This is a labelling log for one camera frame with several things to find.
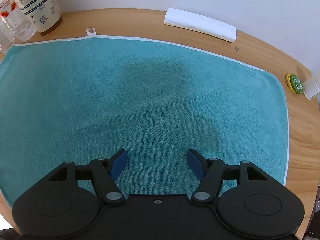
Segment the teal microfibre towel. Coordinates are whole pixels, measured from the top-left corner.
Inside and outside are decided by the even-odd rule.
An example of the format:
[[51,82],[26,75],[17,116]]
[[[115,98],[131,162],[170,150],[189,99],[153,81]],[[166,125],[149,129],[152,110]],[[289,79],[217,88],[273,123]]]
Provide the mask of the teal microfibre towel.
[[92,37],[12,46],[1,61],[1,193],[9,205],[64,161],[125,149],[123,194],[191,194],[194,148],[249,160],[284,184],[289,123],[278,79],[176,44]]

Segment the green yellow round lid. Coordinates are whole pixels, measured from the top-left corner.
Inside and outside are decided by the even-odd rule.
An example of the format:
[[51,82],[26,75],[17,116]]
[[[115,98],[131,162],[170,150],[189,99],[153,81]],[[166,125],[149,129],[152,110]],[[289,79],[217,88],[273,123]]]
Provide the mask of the green yellow round lid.
[[303,94],[304,89],[301,80],[295,74],[287,73],[285,75],[286,83],[289,89],[295,94]]

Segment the white patterned cup red lid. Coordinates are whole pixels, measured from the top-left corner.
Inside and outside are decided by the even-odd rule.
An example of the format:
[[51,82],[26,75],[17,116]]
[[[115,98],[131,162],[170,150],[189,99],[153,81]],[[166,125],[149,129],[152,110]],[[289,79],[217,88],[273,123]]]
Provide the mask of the white patterned cup red lid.
[[44,36],[62,22],[55,0],[14,0],[35,29]]

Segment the white cylindrical container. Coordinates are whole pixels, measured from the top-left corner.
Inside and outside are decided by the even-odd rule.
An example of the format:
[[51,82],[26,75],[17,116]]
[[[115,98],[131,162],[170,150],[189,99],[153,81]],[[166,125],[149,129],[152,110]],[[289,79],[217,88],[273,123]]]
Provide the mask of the white cylindrical container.
[[302,85],[303,94],[308,100],[316,98],[320,94],[320,73],[312,74]]

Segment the white folded paper napkin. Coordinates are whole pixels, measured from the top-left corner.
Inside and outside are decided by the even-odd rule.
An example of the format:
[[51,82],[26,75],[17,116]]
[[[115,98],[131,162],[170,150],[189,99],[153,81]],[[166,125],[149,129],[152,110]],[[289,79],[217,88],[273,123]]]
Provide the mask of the white folded paper napkin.
[[169,8],[164,24],[207,34],[231,43],[236,40],[235,26],[184,10]]

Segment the clear water bottle red label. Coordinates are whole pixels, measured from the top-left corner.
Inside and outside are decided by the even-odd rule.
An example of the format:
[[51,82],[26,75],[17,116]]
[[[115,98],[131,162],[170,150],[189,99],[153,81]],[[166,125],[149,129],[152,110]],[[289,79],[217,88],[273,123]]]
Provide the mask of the clear water bottle red label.
[[1,19],[21,42],[27,42],[36,33],[14,0],[1,0]]

